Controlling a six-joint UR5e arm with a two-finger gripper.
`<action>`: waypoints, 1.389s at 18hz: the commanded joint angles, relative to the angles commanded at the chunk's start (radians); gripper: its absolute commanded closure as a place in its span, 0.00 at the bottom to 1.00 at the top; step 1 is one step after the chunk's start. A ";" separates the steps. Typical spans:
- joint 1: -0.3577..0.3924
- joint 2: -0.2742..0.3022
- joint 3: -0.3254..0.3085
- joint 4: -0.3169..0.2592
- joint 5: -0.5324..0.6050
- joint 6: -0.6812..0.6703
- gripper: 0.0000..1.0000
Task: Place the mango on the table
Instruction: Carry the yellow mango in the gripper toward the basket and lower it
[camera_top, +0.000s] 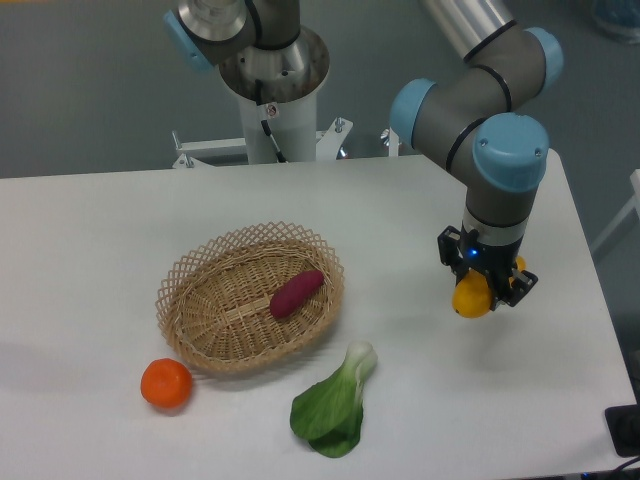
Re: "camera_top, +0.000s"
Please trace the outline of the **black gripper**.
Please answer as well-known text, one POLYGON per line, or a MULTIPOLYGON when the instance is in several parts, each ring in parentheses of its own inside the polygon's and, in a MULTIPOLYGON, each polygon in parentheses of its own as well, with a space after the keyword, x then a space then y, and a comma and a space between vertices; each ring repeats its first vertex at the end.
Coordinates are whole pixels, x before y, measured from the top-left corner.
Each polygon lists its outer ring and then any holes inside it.
POLYGON ((538 282, 528 270, 514 268, 525 233, 525 221, 494 226, 464 219, 460 232, 447 226, 437 237, 440 262, 459 279, 470 270, 492 279, 492 310, 515 307, 538 282))

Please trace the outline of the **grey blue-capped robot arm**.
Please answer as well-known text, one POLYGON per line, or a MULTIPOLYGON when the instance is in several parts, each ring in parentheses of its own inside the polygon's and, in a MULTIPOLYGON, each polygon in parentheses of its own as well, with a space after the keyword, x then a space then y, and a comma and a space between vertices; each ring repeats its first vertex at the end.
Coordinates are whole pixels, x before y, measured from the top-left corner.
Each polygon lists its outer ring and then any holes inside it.
MULTIPOLYGON (((406 84, 390 109, 390 130, 466 186, 460 227, 438 238, 457 293, 478 293, 489 309, 514 306, 536 284, 517 256, 546 171, 549 137, 519 107, 559 76, 556 38, 518 25, 500 1, 429 1, 466 64, 457 82, 406 84)), ((319 158, 316 95, 329 71, 323 40, 300 20, 296 1, 182 1, 163 18, 197 70, 217 68, 241 111, 252 163, 319 158)))

